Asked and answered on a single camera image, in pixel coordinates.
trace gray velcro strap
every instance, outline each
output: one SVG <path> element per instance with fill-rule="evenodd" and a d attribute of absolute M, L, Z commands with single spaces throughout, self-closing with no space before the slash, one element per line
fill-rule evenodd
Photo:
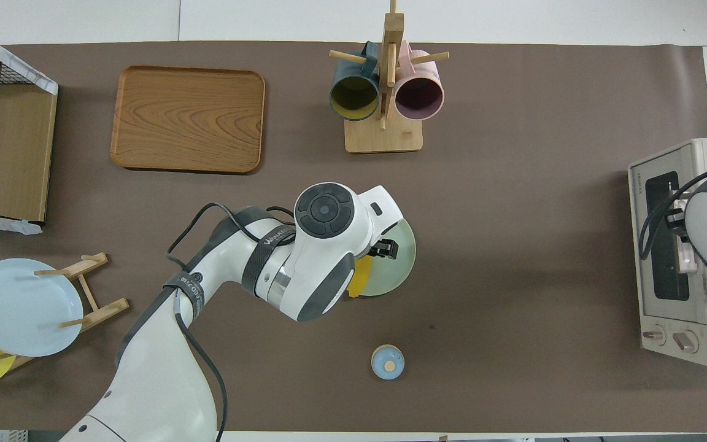
<path fill-rule="evenodd" d="M 201 274 L 188 274 L 186 271 L 178 271 L 171 279 L 163 284 L 163 288 L 172 287 L 183 291 L 193 304 L 193 320 L 197 319 L 204 308 L 204 289 L 200 285 Z"/>
<path fill-rule="evenodd" d="M 277 226 L 261 238 L 261 241 L 258 241 L 252 254 L 250 254 L 249 260 L 247 260 L 247 265 L 244 266 L 244 273 L 242 274 L 242 286 L 247 293 L 258 296 L 255 293 L 255 284 L 258 283 L 258 275 L 261 274 L 264 266 L 266 266 L 266 261 L 272 257 L 272 252 L 280 244 L 280 241 L 293 235 L 296 235 L 296 232 L 291 227 Z"/>

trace mug handle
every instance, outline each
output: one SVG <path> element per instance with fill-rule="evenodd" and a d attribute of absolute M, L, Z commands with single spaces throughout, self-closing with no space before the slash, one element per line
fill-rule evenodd
<path fill-rule="evenodd" d="M 403 40 L 400 43 L 398 60 L 400 61 L 400 69 L 404 70 L 404 76 L 412 76 L 416 73 L 416 68 L 411 63 L 411 45 L 409 45 L 408 40 Z"/>
<path fill-rule="evenodd" d="M 378 64 L 378 45 L 373 42 L 366 42 L 365 47 L 361 50 L 361 55 L 366 59 L 361 66 L 361 74 L 366 77 L 373 76 Z"/>

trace wooden tray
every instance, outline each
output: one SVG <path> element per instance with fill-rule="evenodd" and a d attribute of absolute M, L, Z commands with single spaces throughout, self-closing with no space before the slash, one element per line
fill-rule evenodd
<path fill-rule="evenodd" d="M 249 173 L 261 160 L 263 103 L 257 72 L 129 67 L 110 157 L 124 168 Z"/>

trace brown tabletop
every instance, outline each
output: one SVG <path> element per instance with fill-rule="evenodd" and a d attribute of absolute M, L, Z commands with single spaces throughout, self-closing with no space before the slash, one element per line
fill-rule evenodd
<path fill-rule="evenodd" d="M 191 328 L 230 392 L 228 430 L 707 432 L 707 367 L 639 348 L 625 169 L 707 137 L 700 48 L 420 45 L 449 50 L 446 103 L 417 153 L 353 156 L 316 42 L 11 47 L 60 85 L 44 233 L 0 232 L 0 260 L 107 252 L 88 281 L 132 308 L 0 380 L 0 428 L 69 428 L 106 391 L 129 326 L 175 266 L 199 207 L 291 206 L 334 180 L 384 184 L 412 225 L 409 279 L 295 324 L 224 285 Z M 134 64 L 252 69 L 266 79 L 249 176 L 129 171 L 110 160 L 118 75 Z M 185 240 L 189 257 L 217 216 Z M 404 352 L 399 380 L 369 369 Z M 218 392 L 212 389 L 219 400 Z"/>

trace oven door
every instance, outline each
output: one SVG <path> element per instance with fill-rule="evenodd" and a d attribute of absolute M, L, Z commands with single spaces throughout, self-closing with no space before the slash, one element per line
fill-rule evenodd
<path fill-rule="evenodd" d="M 647 214 L 668 196 L 697 176 L 701 153 L 688 144 L 640 163 L 632 168 L 637 232 Z M 643 314 L 660 318 L 707 324 L 705 267 L 698 257 L 697 270 L 682 273 L 679 269 L 679 239 L 660 223 L 651 254 L 639 263 L 639 280 L 643 294 Z"/>

